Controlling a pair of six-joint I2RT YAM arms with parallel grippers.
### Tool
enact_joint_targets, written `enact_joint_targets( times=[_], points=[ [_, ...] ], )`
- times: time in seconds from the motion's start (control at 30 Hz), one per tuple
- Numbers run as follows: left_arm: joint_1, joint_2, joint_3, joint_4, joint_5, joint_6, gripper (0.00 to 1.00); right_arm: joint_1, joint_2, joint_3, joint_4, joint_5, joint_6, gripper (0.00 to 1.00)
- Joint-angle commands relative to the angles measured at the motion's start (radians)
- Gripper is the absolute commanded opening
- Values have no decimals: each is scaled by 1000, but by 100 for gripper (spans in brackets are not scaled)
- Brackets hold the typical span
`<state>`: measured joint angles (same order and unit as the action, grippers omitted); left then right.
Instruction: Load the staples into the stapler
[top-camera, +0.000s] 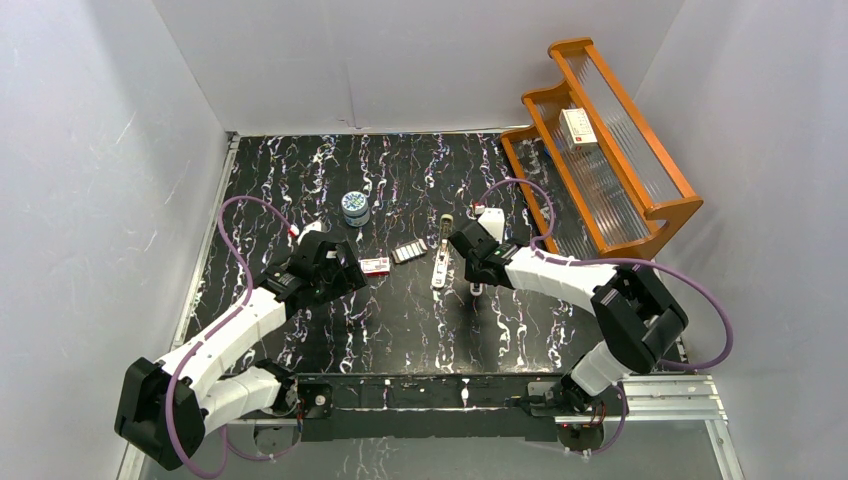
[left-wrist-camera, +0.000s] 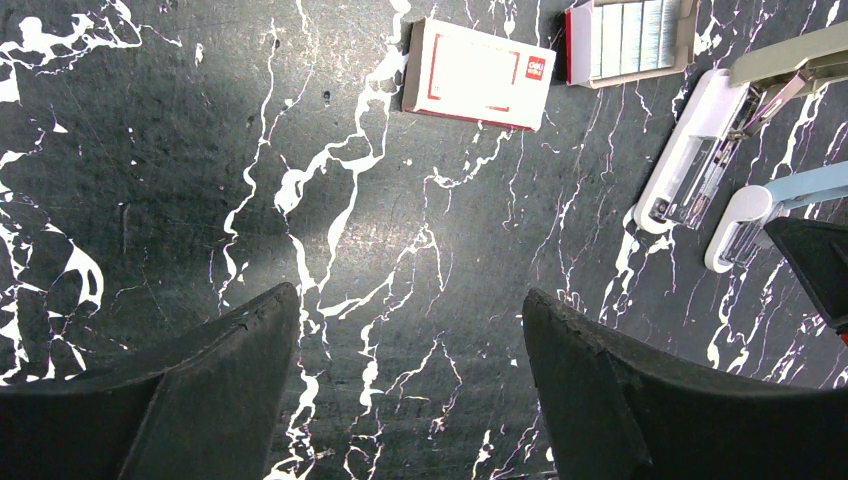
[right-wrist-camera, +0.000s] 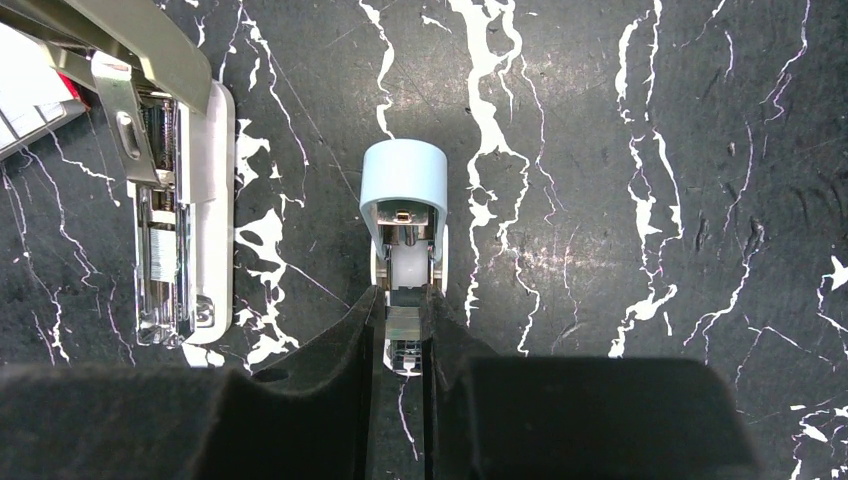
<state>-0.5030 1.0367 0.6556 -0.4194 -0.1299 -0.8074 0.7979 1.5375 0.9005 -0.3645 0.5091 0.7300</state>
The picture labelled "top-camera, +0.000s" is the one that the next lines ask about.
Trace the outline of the grey staple tray insert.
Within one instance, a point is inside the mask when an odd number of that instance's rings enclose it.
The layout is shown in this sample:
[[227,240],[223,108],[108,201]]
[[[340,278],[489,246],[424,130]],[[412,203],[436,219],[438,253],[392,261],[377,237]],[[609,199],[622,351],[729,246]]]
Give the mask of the grey staple tray insert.
[[390,254],[393,262],[397,265],[410,262],[425,256],[428,247],[422,239],[406,242],[392,249]]

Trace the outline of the white red staple box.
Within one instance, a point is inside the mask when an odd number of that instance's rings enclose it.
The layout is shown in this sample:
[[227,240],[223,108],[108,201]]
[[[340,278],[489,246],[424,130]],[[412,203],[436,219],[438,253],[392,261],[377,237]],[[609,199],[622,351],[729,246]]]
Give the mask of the white red staple box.
[[388,275],[391,271],[389,257],[367,258],[359,261],[360,268],[366,276]]

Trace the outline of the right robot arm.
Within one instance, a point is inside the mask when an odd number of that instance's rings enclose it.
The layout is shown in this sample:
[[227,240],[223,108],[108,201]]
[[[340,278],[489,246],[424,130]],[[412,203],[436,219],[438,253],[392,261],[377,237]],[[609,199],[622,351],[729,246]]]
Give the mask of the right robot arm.
[[653,270],[628,259],[619,265],[582,266],[525,244],[500,242],[469,221],[448,238],[465,261],[471,283],[532,291],[590,313],[602,339],[543,394],[527,404],[590,413],[603,393],[632,373],[648,374],[688,325],[683,308]]

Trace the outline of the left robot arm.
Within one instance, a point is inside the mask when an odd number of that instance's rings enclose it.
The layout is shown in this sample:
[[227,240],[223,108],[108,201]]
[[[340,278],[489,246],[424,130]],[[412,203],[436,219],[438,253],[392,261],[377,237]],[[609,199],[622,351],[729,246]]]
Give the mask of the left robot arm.
[[367,284],[351,244],[320,230],[270,264],[241,299],[181,347],[126,370],[115,433],[168,471],[187,465],[207,434],[246,414],[299,411],[298,377],[271,360],[227,370],[298,312]]

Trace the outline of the cream white stapler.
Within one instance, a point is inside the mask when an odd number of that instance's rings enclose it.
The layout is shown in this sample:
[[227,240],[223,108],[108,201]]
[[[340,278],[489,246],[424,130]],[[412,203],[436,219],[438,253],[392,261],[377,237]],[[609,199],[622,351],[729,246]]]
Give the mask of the cream white stapler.
[[434,270],[431,278],[431,287],[434,290],[442,289],[447,281],[450,264],[450,244],[448,237],[452,231],[453,216],[451,214],[442,214],[439,222],[439,243],[436,249]]

